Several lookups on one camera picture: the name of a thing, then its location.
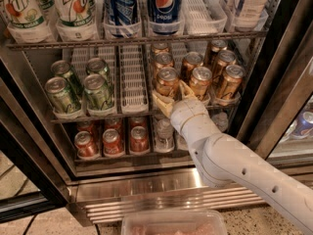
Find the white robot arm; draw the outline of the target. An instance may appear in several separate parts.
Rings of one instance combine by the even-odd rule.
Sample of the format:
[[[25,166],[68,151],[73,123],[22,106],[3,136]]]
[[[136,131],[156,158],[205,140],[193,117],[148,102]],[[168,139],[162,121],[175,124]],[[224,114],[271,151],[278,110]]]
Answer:
[[[286,175],[238,139],[223,133],[184,82],[182,99],[153,92],[153,101],[185,139],[202,182],[221,188],[235,181],[263,199],[305,235],[313,235],[313,190]]]

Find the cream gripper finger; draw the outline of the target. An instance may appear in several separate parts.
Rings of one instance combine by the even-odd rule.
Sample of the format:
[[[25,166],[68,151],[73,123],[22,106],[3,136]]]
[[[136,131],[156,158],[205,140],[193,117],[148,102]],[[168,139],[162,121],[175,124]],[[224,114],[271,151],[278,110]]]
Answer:
[[[179,80],[179,89],[183,100],[196,100],[194,91],[183,80]]]
[[[171,116],[173,105],[174,105],[173,99],[162,96],[156,91],[154,91],[153,101],[167,118]]]

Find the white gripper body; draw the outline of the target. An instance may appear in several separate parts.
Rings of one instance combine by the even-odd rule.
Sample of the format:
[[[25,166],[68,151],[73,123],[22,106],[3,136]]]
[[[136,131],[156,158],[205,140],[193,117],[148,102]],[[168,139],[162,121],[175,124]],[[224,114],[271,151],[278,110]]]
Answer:
[[[202,143],[213,134],[221,133],[203,103],[198,99],[178,102],[173,107],[170,122],[188,145]]]

